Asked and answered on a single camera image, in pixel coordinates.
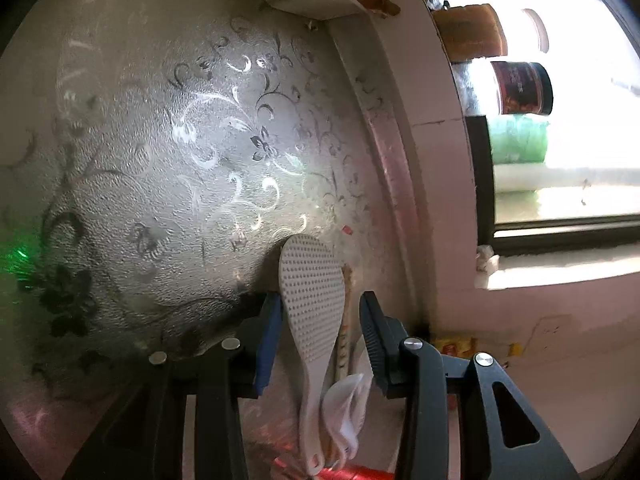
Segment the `yellow package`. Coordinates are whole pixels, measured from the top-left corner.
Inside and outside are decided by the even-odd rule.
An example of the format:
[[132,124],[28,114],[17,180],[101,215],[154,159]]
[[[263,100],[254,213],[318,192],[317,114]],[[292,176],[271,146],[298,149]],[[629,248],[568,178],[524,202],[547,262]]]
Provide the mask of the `yellow package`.
[[476,353],[478,340],[475,337],[442,337],[434,339],[431,344],[438,352],[453,357],[469,359]]

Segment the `window frame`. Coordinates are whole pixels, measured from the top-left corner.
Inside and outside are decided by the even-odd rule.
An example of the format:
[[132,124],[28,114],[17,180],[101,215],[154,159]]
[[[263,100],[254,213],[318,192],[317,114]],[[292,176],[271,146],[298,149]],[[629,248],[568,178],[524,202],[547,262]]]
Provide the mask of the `window frame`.
[[[612,12],[640,57],[640,0],[601,0]],[[466,118],[476,177],[478,244],[496,254],[515,256],[608,248],[640,242],[640,215],[495,222],[494,165],[486,118]]]

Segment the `metal screw head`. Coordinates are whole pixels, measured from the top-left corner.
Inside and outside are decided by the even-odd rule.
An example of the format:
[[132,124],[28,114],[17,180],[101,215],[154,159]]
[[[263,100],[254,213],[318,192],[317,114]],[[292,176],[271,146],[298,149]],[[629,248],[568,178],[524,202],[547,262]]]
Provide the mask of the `metal screw head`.
[[422,341],[417,337],[408,337],[404,340],[404,346],[409,350],[419,350],[422,348]]
[[479,354],[476,354],[476,363],[478,363],[480,366],[491,366],[492,364],[494,364],[494,358],[489,354],[480,352]]
[[240,347],[240,340],[237,337],[227,337],[222,342],[222,348],[225,350],[235,350]]
[[163,365],[166,362],[166,354],[164,352],[153,352],[149,356],[149,362],[153,366]]

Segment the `windowsill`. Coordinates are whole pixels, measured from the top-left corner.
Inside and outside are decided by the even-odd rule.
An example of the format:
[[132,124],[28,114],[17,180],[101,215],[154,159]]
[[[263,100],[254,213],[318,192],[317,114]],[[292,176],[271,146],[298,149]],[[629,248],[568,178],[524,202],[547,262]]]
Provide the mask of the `windowsill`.
[[500,258],[498,271],[478,274],[487,290],[600,280],[640,272],[640,244],[609,249]]

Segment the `red jar label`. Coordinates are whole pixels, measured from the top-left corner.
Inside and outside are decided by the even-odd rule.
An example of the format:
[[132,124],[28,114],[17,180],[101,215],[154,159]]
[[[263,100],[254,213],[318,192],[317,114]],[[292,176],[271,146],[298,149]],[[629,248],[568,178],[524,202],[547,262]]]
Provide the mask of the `red jar label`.
[[492,61],[498,79],[503,114],[539,114],[542,81],[531,63]]

